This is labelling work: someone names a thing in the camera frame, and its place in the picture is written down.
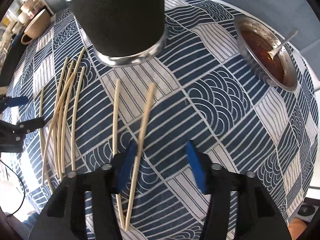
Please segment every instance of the bolt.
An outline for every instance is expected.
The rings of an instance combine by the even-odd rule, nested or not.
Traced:
[[[221,165],[218,163],[214,163],[211,165],[211,169],[215,170],[215,171],[219,171],[222,169]]]
[[[112,165],[110,163],[106,163],[101,166],[101,169],[104,171],[110,170],[111,168],[112,168]]]
[[[68,173],[68,178],[74,178],[77,175],[77,173],[75,171],[70,171]]]
[[[246,176],[249,177],[249,178],[254,178],[255,177],[255,174],[253,171],[247,171],[246,172]]]

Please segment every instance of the black pipe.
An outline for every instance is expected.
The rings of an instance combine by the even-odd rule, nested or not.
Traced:
[[[67,4],[95,49],[109,57],[138,54],[164,33],[164,0],[73,0]]]

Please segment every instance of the tablecloth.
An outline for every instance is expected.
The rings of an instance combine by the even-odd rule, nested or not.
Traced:
[[[111,68],[96,59],[70,9],[54,17],[42,37],[27,47],[9,86],[9,96],[28,96],[29,103],[7,109],[4,120],[15,123],[38,117],[39,92],[44,88],[43,116],[50,125],[65,57],[77,59],[84,46],[81,66],[86,71],[76,119],[78,173],[110,161],[116,79],[121,79],[119,151],[131,138],[137,140],[148,84],[156,83],[130,230],[122,231],[124,239],[199,238],[209,197],[195,185],[184,150],[189,139],[229,171],[254,171],[288,222],[303,201],[316,158],[318,111],[306,62],[288,45],[298,75],[297,89],[290,93],[270,87],[257,79],[237,49],[233,19],[246,12],[220,0],[165,0],[165,9],[166,47],[152,60],[127,68]],[[71,170],[76,85],[68,110],[66,172]],[[51,193],[47,184],[41,185],[38,132],[26,136],[23,153],[10,156],[28,200],[40,212]],[[47,168],[57,187],[52,141]],[[129,190],[130,183],[122,192],[124,214]],[[88,192],[87,232],[93,239],[90,200]],[[236,201],[232,193],[230,239],[236,224]]]

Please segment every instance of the cable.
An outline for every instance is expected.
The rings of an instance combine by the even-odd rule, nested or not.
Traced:
[[[23,204],[23,202],[24,202],[24,198],[26,197],[26,189],[25,189],[25,187],[24,187],[24,185],[23,185],[22,180],[21,180],[21,179],[19,178],[19,176],[17,175],[17,173],[15,173],[15,172],[14,172],[7,164],[5,164],[1,159],[0,159],[0,162],[2,162],[2,163],[4,164],[4,166],[6,166],[10,171],[12,171],[12,172],[17,176],[17,178],[19,179],[20,183],[21,183],[22,186],[23,186],[23,199],[22,199],[22,202],[21,202],[20,206],[18,207],[18,209],[17,209],[15,212],[13,212],[13,213],[10,214],[10,215],[7,215],[7,216],[12,216],[13,214],[17,213],[17,212],[19,211],[19,209],[22,207],[22,204]]]

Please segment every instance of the wooden chopstick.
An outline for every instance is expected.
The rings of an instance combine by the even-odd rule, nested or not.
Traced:
[[[48,151],[48,147],[49,147],[49,142],[50,142],[50,136],[51,136],[51,133],[52,133],[52,130],[53,130],[53,127],[55,125],[55,122],[57,121],[57,117],[58,117],[58,109],[60,108],[60,106],[62,105],[63,103],[63,100],[64,100],[64,96],[66,95],[67,93],[67,90],[68,90],[68,87],[69,85],[71,84],[71,82],[74,80],[76,76],[76,73],[73,73],[71,75],[71,77],[69,78],[68,82],[66,83],[66,86],[65,88],[63,89],[63,92],[61,94],[61,97],[57,103],[57,107],[54,109],[53,111],[53,117],[52,117],[52,120],[51,120],[51,125],[50,125],[50,129],[49,129],[49,132],[48,132],[48,135],[47,135],[47,140],[45,142],[45,147],[44,147],[44,153],[43,153],[43,163],[42,163],[42,182],[44,180],[44,166],[45,166],[45,163],[47,161],[47,151]]]
[[[118,152],[118,108],[119,108],[120,79],[116,81],[115,98],[113,104],[113,124],[112,124],[112,155]],[[122,210],[121,195],[116,194],[117,207],[119,212],[121,228],[124,229],[125,221]]]
[[[84,47],[82,48],[82,50],[80,52],[80,55],[78,57],[75,69],[77,69],[79,67],[83,54],[84,54]],[[61,93],[59,101],[58,101],[58,103],[55,106],[54,111],[53,111],[53,117],[52,117],[52,120],[51,120],[51,125],[50,125],[50,129],[49,129],[48,136],[47,136],[47,141],[46,141],[45,147],[44,147],[44,158],[43,158],[44,162],[42,164],[43,165],[42,166],[42,182],[44,180],[44,163],[46,162],[46,159],[47,159],[47,151],[48,151],[48,147],[49,147],[50,136],[51,136],[52,130],[53,130],[54,126],[55,126],[55,122],[57,121],[57,117],[58,117],[58,113],[59,113],[58,110],[60,109],[60,106],[62,105],[62,103],[64,101],[64,97],[65,97],[65,95],[67,93],[67,90],[68,90],[70,84],[73,83],[73,81],[75,79],[75,76],[76,76],[76,71],[74,71],[73,74],[68,79],[68,81],[66,81],[65,87],[64,87],[64,89],[63,89],[63,91]]]
[[[81,84],[84,76],[85,67],[82,67],[75,101],[73,104],[73,113],[72,113],[72,126],[71,126],[71,167],[73,171],[76,171],[76,119],[77,119],[77,110],[78,110],[78,101],[81,91]]]
[[[151,83],[149,85],[149,93],[147,95],[147,101],[146,101],[146,104],[144,107],[144,113],[143,113],[141,126],[140,126],[137,155],[134,159],[127,217],[125,219],[125,231],[128,231],[129,225],[130,225],[130,218],[131,218],[134,194],[135,194],[135,190],[136,190],[140,159],[141,159],[142,150],[143,150],[143,141],[144,141],[144,137],[145,137],[146,131],[147,131],[147,125],[148,125],[148,120],[149,120],[149,114],[150,114],[154,89],[155,89],[155,83]]]
[[[66,81],[70,78],[70,75],[71,75],[71,71],[72,71],[72,68],[73,68],[73,64],[74,64],[74,61],[72,60],[71,61],[71,64],[70,64],[70,67],[68,69],[68,72],[67,72],[67,76],[66,76]],[[69,101],[70,101],[70,95],[71,95],[71,87],[73,85],[73,82],[70,83],[70,86],[69,86],[69,90],[68,90],[68,95],[67,95],[67,99],[66,99],[66,103],[65,103],[65,108],[68,109],[69,107]],[[65,172],[65,165],[64,165],[64,157],[65,157],[65,154],[64,154],[64,134],[65,134],[65,131],[66,129],[63,129],[65,128],[65,125],[66,123],[63,122],[64,120],[64,111],[63,111],[63,107],[61,106],[60,107],[60,110],[59,110],[59,121],[58,121],[58,149],[60,148],[60,154],[61,154],[61,157],[60,157],[60,161],[61,161],[61,172],[64,173]]]
[[[40,103],[39,103],[39,117],[42,117],[42,106],[43,106],[43,96],[44,96],[44,89],[42,88],[41,89],[41,95],[40,95]],[[41,158],[43,159],[43,143],[44,143],[44,138],[43,138],[43,131],[42,131],[42,128],[39,128],[39,138],[40,138],[40,151],[41,151]],[[47,171],[47,166],[45,166],[45,173],[47,175],[47,181],[48,181],[48,185],[49,185],[49,188],[51,190],[51,194],[53,194],[53,188],[52,188],[52,185],[51,185],[51,181],[50,181],[50,178],[49,178],[49,174],[48,174],[48,171]]]
[[[61,90],[61,86],[62,86],[62,79],[63,79],[63,74],[64,71],[66,69],[66,66],[68,64],[69,61],[69,57],[66,57],[64,64],[63,64],[63,68],[62,68],[62,72],[61,72],[61,76],[60,76],[60,80],[59,80],[59,84],[58,84],[58,88],[57,88],[57,94],[56,94],[56,100],[54,103],[54,108],[56,108],[59,97],[60,97],[60,90]],[[57,152],[57,129],[55,127],[53,127],[53,156],[54,156],[54,165],[57,171],[57,175],[58,177],[61,179],[61,171],[60,171],[60,163],[59,163],[59,157],[58,157],[58,152]]]

